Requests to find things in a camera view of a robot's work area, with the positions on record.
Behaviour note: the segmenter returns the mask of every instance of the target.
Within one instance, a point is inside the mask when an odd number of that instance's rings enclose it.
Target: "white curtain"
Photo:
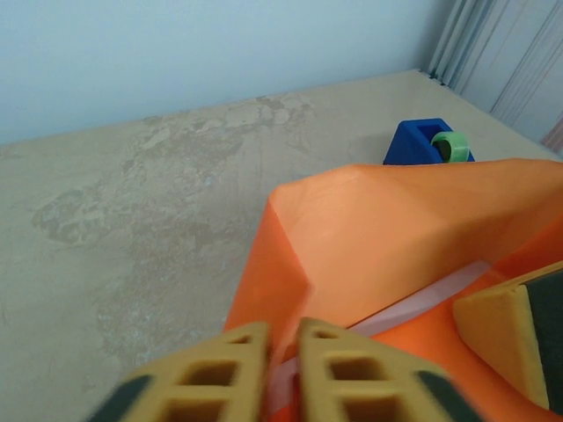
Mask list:
[[[563,154],[563,0],[456,0],[427,73]]]

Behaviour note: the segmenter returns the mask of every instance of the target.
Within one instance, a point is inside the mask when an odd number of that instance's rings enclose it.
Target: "black rubber edge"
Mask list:
[[[118,422],[123,418],[152,380],[150,375],[141,375],[127,381],[113,391],[112,395],[90,416],[86,422]]]
[[[563,415],[563,270],[524,284],[551,411]]]
[[[452,422],[485,422],[446,378],[428,371],[418,371],[416,374],[435,400],[450,415]]]

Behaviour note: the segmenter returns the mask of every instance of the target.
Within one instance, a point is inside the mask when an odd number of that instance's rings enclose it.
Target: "tape roll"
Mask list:
[[[439,132],[430,142],[445,163],[463,163],[469,158],[469,144],[459,132]]]

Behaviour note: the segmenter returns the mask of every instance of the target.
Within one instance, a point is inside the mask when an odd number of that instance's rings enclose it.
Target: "white plastic strip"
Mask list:
[[[374,316],[361,321],[352,326],[350,330],[366,337],[372,337],[401,325],[461,292],[490,268],[491,266],[487,262],[475,261],[408,296],[401,302],[395,303]],[[298,360],[293,358],[283,362],[274,371],[268,389],[268,407],[272,414],[291,402],[292,380],[298,369]]]

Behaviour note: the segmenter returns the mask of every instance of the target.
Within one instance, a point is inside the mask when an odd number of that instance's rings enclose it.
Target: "white wall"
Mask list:
[[[425,65],[450,0],[0,0],[0,143]]]

